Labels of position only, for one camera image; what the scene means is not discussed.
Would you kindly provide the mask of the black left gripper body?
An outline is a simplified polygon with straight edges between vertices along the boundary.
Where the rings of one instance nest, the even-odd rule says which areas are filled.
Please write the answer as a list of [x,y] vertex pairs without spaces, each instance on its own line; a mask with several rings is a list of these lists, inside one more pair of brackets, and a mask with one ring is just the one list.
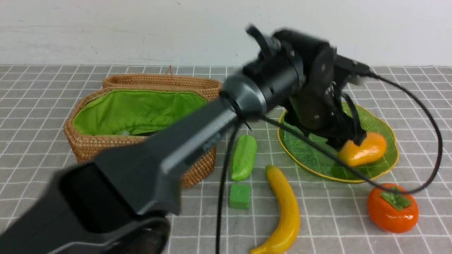
[[367,132],[357,108],[341,87],[332,84],[323,95],[301,90],[282,104],[287,111],[284,122],[296,127],[305,137],[310,134],[326,139],[326,144],[340,151],[348,141],[360,146]]

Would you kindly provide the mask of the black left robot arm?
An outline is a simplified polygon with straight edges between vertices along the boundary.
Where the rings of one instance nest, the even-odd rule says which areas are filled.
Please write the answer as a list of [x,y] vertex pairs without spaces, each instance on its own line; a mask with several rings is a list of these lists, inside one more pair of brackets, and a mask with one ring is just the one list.
[[2,254],[160,254],[181,211],[182,176],[232,126],[278,105],[297,114],[304,134],[338,149],[364,139],[339,106],[341,90],[370,71],[329,42],[282,29],[246,29],[258,58],[228,77],[218,98],[130,145],[108,148],[53,176],[38,201],[1,235]]

